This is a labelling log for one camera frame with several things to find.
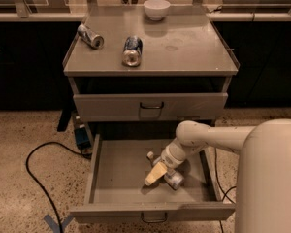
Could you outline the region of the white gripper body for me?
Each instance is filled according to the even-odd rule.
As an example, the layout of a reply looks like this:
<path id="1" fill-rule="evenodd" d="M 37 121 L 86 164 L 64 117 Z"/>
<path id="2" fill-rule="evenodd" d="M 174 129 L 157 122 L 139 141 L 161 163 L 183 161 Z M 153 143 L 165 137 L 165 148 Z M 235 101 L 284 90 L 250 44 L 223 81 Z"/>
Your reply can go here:
<path id="1" fill-rule="evenodd" d="M 194 153 L 194 147 L 185 146 L 178 139 L 174 139 L 161 152 L 161 159 L 168 168 L 175 169 Z"/>

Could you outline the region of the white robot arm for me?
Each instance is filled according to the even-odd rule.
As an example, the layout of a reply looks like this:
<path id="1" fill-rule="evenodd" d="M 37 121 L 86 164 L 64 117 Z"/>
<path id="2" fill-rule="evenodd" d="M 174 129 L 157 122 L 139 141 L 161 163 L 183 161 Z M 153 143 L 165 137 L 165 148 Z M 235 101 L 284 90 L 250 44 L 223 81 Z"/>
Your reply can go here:
<path id="1" fill-rule="evenodd" d="M 145 184 L 172 177 L 188 156 L 205 147 L 239 157 L 235 233 L 291 233 L 291 119 L 240 127 L 184 121 L 154 161 Z"/>

